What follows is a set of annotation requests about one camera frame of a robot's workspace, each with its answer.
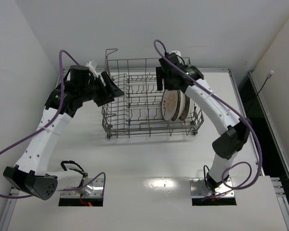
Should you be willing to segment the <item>white plate orange sunburst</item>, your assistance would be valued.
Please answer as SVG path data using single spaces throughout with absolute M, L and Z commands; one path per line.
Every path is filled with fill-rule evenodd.
M 161 101 L 161 115 L 163 120 L 170 121 L 177 108 L 178 92 L 176 90 L 165 90 Z

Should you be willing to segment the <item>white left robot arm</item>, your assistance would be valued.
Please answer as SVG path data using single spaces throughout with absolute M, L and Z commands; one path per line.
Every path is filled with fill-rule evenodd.
M 3 175 L 16 189 L 48 200 L 55 191 L 83 191 L 89 184 L 88 174 L 82 168 L 63 167 L 62 171 L 47 170 L 60 135 L 83 106 L 94 101 L 97 106 L 123 96 L 106 71 L 95 77 L 90 68 L 72 65 L 70 79 L 63 81 L 49 95 L 40 124 L 23 155 L 13 167 L 6 167 Z

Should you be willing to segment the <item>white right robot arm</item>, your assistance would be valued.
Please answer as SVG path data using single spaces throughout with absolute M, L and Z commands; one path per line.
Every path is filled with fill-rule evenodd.
M 180 90 L 192 99 L 208 116 L 220 135 L 213 143 L 214 160 L 205 177 L 207 188 L 214 192 L 229 177 L 229 168 L 243 145 L 249 131 L 239 116 L 214 98 L 204 75 L 195 67 L 181 63 L 174 52 L 165 53 L 156 68 L 158 89 Z

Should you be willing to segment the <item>floral plate brown rim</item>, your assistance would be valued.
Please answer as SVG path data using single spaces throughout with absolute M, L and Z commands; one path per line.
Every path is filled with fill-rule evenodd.
M 190 117 L 191 113 L 194 110 L 194 106 L 195 106 L 195 102 L 191 98 L 189 98 L 188 96 L 185 96 L 184 109 L 183 109 L 183 112 L 181 113 L 181 116 L 179 117 L 179 119 L 181 121 L 185 121 L 188 117 Z
M 183 112 L 184 105 L 185 105 L 185 94 L 183 94 L 179 90 L 176 90 L 176 93 L 177 93 L 177 104 L 176 104 L 176 108 L 174 111 L 174 115 L 171 118 L 171 121 L 176 121 L 179 119 L 179 117 L 181 116 L 181 113 Z

